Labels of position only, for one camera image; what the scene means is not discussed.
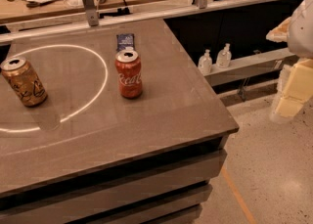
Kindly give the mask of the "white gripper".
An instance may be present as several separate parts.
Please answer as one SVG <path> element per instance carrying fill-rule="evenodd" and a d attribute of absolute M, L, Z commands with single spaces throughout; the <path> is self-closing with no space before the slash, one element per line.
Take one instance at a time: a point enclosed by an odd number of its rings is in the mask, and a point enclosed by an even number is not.
<path fill-rule="evenodd" d="M 287 42 L 300 58 L 293 66 L 284 65 L 277 84 L 270 119 L 277 123 L 292 120 L 313 97 L 313 0 L 303 0 L 291 18 L 271 29 L 266 39 Z"/>

